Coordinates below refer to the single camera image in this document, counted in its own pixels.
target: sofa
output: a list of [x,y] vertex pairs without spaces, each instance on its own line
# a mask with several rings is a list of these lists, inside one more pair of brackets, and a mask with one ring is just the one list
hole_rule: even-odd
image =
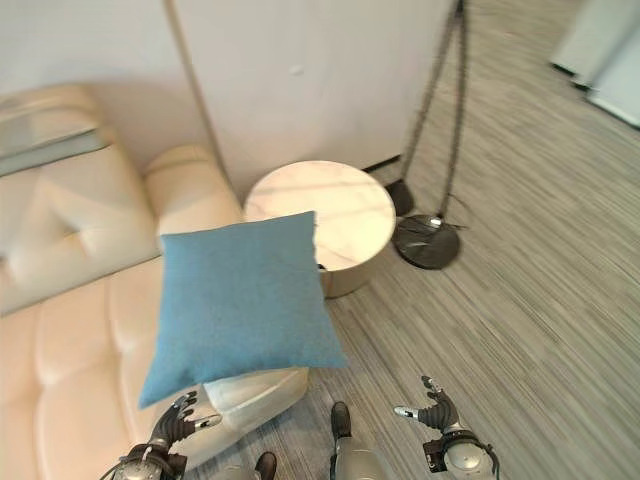
[[[179,395],[137,408],[162,295],[158,236],[242,211],[203,148],[170,150],[140,175],[77,85],[0,97],[0,175],[0,478],[98,479]],[[176,445],[187,468],[295,403],[307,375],[196,386],[194,416],[223,420]]]

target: pillow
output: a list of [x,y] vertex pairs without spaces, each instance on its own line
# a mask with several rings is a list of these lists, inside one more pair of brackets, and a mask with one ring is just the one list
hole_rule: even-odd
[[256,370],[346,365],[314,259],[313,212],[163,235],[156,351],[140,408]]

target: side table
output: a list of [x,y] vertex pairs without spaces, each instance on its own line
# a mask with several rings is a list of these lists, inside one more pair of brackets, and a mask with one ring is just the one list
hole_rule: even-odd
[[352,292],[371,278],[395,228],[387,191],[371,176],[341,163],[314,160],[278,168],[245,202],[245,220],[316,212],[314,244],[327,297]]

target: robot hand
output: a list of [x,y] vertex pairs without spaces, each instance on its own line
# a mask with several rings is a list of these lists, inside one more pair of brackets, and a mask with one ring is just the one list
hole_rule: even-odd
[[213,427],[222,421],[222,415],[209,415],[197,420],[187,417],[193,413],[196,392],[182,395],[158,419],[147,443],[134,446],[128,455],[111,467],[101,478],[113,473],[114,480],[174,480],[181,479],[187,466],[187,457],[169,453],[175,442],[189,435]]
[[462,430],[459,423],[458,411],[453,401],[444,393],[431,377],[422,377],[422,383],[427,388],[427,396],[436,401],[436,404],[427,408],[396,407],[397,415],[413,418],[427,427],[440,430],[440,433],[448,433],[453,430]]
[[158,419],[149,443],[169,449],[175,442],[179,442],[199,430],[213,427],[222,421],[222,415],[218,414],[197,420],[187,420],[186,417],[193,413],[193,409],[190,407],[196,401],[196,392],[189,392],[173,402]]
[[395,407],[394,412],[440,431],[442,436],[423,444],[431,472],[450,471],[457,479],[499,479],[500,463],[491,444],[481,443],[460,425],[458,411],[432,378],[423,376],[427,396],[436,404],[426,408]]

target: cushion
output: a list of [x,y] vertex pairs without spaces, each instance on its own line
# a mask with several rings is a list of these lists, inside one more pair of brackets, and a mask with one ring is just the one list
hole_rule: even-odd
[[0,96],[0,175],[106,147],[101,122],[77,85]]
[[115,144],[0,177],[0,313],[157,256],[155,228]]
[[159,330],[140,407],[246,372],[345,365],[324,309],[314,217],[163,235]]

